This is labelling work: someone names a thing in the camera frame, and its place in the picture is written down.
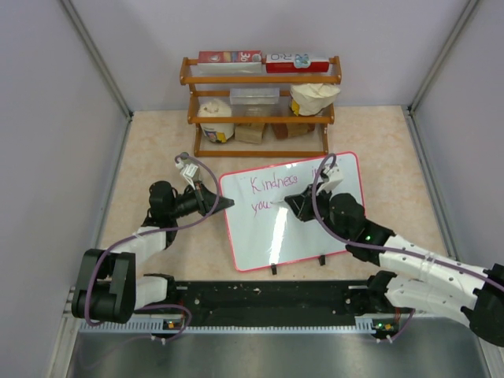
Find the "pink framed whiteboard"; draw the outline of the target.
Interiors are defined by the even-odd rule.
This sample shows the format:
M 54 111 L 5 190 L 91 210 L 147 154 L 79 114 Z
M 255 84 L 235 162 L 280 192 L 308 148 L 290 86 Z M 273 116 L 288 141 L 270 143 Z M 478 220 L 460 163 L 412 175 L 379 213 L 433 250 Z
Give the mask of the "pink framed whiteboard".
M 240 272 L 339 254 L 344 244 L 316 220 L 298 220 L 287 203 L 313 182 L 320 157 L 229 172 L 220 177 L 221 195 L 235 205 L 224 211 L 235 268 Z

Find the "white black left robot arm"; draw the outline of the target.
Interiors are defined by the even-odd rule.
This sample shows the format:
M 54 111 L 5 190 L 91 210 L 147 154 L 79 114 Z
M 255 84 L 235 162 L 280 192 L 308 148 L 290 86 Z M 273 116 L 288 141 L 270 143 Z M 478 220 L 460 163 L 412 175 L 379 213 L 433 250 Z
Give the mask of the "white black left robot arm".
M 149 188 L 149 209 L 141 227 L 110 252 L 89 249 L 82 258 L 71 311 L 92 324 L 124 324 L 136 310 L 154 305 L 170 312 L 178 305 L 178 293 L 169 287 L 170 275 L 148 273 L 137 277 L 140 265 L 167 250 L 181 229 L 177 221 L 193 213 L 203 218 L 228 209 L 235 202 L 210 191 L 201 181 L 179 193 L 167 181 Z

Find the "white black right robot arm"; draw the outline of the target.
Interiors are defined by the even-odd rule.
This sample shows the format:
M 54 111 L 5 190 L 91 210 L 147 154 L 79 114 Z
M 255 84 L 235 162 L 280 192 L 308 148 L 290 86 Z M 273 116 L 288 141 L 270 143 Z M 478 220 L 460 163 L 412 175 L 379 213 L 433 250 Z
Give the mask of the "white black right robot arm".
M 374 310 L 393 306 L 433 313 L 497 347 L 503 345 L 501 264 L 468 265 L 421 248 L 369 220 L 349 193 L 313 195 L 306 188 L 284 201 L 300 221 L 317 221 L 354 258 L 380 267 L 368 281 L 367 299 Z

